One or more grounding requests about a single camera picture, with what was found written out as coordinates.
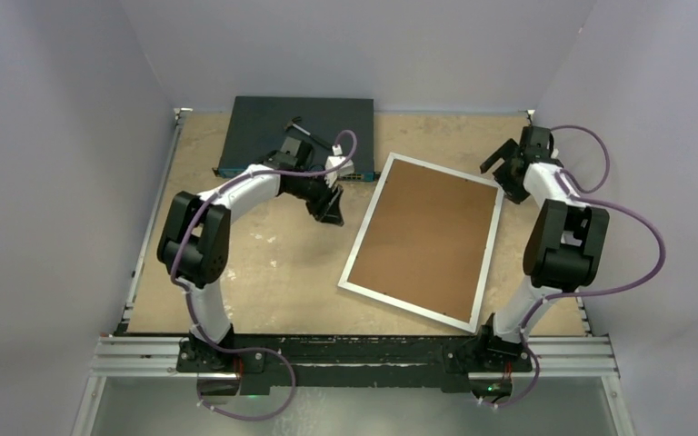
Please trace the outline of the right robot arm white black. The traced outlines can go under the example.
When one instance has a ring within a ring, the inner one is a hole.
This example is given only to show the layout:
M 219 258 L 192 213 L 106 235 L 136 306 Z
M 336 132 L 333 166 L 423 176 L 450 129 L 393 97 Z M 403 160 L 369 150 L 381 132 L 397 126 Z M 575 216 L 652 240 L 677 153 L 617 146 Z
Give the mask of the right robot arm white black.
M 563 178 L 553 133 L 525 126 L 480 166 L 491 171 L 512 203 L 533 199 L 539 212 L 523 252 L 523 280 L 510 301 L 493 313 L 474 345 L 476 362 L 494 370 L 524 352 L 524 341 L 551 302 L 594 280 L 602 257 L 610 215 L 574 197 Z

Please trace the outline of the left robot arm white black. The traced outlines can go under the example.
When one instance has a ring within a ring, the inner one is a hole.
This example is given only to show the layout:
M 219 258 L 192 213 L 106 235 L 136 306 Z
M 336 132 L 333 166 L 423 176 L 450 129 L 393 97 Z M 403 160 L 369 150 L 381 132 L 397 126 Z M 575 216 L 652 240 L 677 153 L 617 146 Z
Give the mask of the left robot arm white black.
M 225 312 L 220 278 L 229 260 L 231 227 L 255 207 L 287 194 L 301 200 L 319 223 L 341 226 L 341 176 L 354 169 L 354 152 L 334 144 L 321 171 L 311 169 L 312 147 L 283 146 L 240 174 L 201 192 L 180 192 L 169 207 L 157 244 L 157 259 L 180 287 L 189 312 L 190 335 L 203 344 L 199 359 L 221 372 L 234 362 L 232 324 Z

